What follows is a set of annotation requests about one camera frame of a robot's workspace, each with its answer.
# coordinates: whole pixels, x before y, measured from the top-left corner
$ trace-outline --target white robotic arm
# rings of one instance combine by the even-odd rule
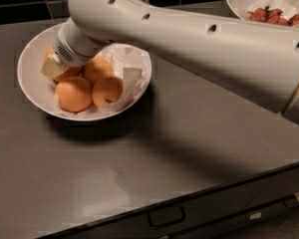
[[[80,66],[106,45],[130,44],[299,123],[288,114],[299,96],[299,29],[147,2],[69,0],[71,18],[54,50],[65,64]]]

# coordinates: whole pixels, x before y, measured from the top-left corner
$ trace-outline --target table surface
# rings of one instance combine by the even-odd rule
[[[224,3],[182,9],[228,16]],[[0,26],[0,239],[27,239],[299,162],[299,126],[156,56],[146,94],[75,123],[23,95],[18,58],[63,20]]]

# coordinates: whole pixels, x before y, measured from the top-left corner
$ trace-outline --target white bowl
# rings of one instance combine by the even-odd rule
[[[299,13],[299,8],[293,7],[284,0],[226,0],[232,13],[242,20],[250,20],[250,14],[257,8],[269,6],[271,9],[279,8],[283,11],[282,17],[290,19]]]
[[[41,66],[43,64],[44,54],[48,46],[52,43],[53,38],[60,29],[62,24],[56,25],[45,30],[36,36],[23,50],[18,62],[18,81],[25,96],[39,109],[52,116],[65,120],[91,121],[103,120],[122,113],[135,104],[146,91],[151,76],[151,62],[150,55],[146,51],[139,48],[128,46],[129,49],[135,49],[137,52],[137,59],[142,65],[145,65],[143,70],[142,87],[138,87],[136,96],[118,112],[100,113],[96,111],[88,116],[68,116],[67,113],[60,113],[60,108],[56,108],[55,87],[53,81],[48,80],[41,73]]]

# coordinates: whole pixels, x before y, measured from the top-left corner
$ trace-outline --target gray countertop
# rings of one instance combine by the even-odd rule
[[[226,16],[222,3],[184,8]],[[43,236],[299,162],[299,126],[151,56],[146,94],[99,122],[23,95],[18,58],[62,20],[0,26],[0,239]]]

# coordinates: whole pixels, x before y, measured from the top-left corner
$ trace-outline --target bowl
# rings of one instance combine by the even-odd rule
[[[115,51],[127,49],[128,52],[126,52],[124,59],[120,60],[120,66],[124,68],[137,67],[142,69],[142,82],[140,85],[136,86],[130,101],[119,111],[114,112],[100,112],[96,108],[91,109],[93,112],[82,112],[80,114],[61,111],[56,102],[56,84],[53,81],[48,80],[41,73],[44,54],[61,26],[62,24],[59,24],[43,31],[33,38],[22,51],[18,62],[17,77],[20,88],[28,100],[40,110],[51,116],[75,121],[104,120],[116,116],[133,106],[141,98],[150,84],[150,55],[148,52],[137,47],[112,44],[111,46],[106,47],[102,52],[110,54]]]
[[[227,4],[234,16],[241,20],[250,21],[250,13],[257,8],[269,6],[270,9],[281,9],[282,17],[290,19],[293,15],[299,13],[299,8],[292,6],[285,0],[226,0]]]

